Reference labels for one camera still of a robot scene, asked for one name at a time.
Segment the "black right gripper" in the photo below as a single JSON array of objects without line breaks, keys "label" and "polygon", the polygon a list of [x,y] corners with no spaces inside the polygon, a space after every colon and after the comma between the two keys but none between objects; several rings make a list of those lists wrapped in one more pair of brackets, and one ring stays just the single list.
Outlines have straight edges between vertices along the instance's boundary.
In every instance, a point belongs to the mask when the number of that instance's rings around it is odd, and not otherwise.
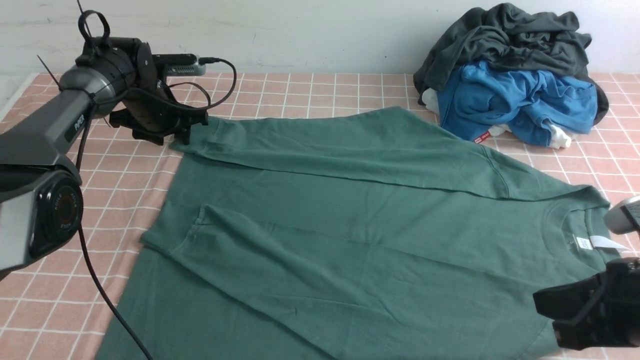
[{"label": "black right gripper", "polygon": [[538,314],[551,319],[557,345],[592,347],[640,345],[640,265],[637,257],[611,260],[605,271],[533,294]]}]

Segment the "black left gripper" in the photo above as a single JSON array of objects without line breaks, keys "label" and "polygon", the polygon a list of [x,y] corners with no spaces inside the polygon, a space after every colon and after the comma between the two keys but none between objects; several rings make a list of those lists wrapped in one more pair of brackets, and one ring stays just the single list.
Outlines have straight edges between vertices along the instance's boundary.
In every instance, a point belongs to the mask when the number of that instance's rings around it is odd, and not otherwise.
[{"label": "black left gripper", "polygon": [[135,140],[164,146],[172,136],[190,144],[192,126],[206,125],[207,111],[176,100],[153,55],[137,38],[85,37],[75,59],[75,89],[88,105],[75,119],[76,135],[89,120],[106,116],[110,126],[131,130]]}]

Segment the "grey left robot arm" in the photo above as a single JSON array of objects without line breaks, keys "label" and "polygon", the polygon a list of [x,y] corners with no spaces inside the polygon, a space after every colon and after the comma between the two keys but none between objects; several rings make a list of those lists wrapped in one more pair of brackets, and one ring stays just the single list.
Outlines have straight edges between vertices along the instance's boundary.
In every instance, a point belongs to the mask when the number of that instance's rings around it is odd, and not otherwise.
[{"label": "grey left robot arm", "polygon": [[2,278],[62,248],[83,217],[82,177],[67,157],[94,119],[109,118],[139,141],[188,143],[206,111],[176,100],[167,76],[201,76],[214,58],[153,54],[137,38],[86,36],[59,79],[59,93],[0,137]]}]

